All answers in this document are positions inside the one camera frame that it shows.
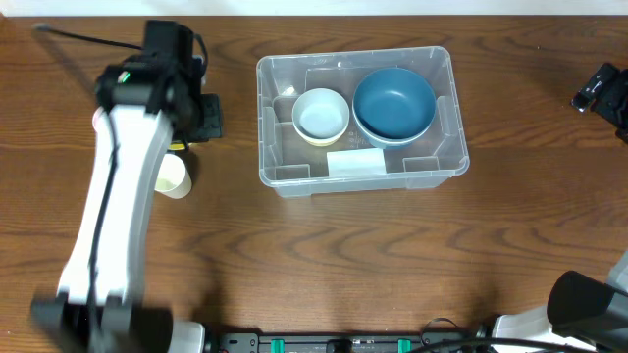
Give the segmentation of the yellow cup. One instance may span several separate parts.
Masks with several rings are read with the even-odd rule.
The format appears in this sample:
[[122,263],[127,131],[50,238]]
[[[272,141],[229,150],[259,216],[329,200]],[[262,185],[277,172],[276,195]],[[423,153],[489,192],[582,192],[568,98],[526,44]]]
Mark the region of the yellow cup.
[[169,145],[168,150],[173,152],[187,151],[189,146],[186,142],[173,142]]

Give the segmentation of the small light grey bowl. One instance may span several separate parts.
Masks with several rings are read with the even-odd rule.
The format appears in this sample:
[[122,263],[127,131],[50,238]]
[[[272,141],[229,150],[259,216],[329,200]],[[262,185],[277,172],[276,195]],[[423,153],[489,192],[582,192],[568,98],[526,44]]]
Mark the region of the small light grey bowl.
[[346,100],[327,88],[315,88],[300,95],[291,111],[297,134],[314,138],[342,136],[349,125],[350,112]]

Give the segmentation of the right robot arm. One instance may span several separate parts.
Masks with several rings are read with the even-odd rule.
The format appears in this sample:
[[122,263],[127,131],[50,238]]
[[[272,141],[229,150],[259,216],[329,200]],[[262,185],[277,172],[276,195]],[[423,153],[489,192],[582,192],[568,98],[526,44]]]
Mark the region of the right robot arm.
[[[580,112],[591,110],[627,141],[627,72],[602,64],[571,100]],[[575,271],[553,286],[548,304],[516,315],[497,317],[489,329],[496,352],[541,352],[545,345],[592,350],[627,350],[627,256],[623,255],[604,282]],[[505,340],[521,343],[506,344]]]

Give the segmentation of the small yellow bowl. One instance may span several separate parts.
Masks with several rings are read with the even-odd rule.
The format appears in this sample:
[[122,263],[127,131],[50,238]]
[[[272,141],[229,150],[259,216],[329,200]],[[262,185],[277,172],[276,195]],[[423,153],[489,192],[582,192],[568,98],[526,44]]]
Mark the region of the small yellow bowl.
[[340,136],[334,136],[334,137],[330,137],[330,138],[314,138],[314,137],[310,137],[310,136],[303,136],[303,139],[316,147],[326,147],[326,146],[330,146],[334,143],[336,143],[339,139]]

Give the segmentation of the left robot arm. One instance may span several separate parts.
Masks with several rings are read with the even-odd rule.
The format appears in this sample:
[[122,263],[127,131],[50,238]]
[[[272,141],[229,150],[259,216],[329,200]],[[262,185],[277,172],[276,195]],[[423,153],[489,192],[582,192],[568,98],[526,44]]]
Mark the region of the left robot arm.
[[139,55],[95,86],[96,149],[78,238],[52,299],[32,320],[63,352],[208,352],[205,325],[146,307],[145,238],[167,150],[205,116],[207,61]]

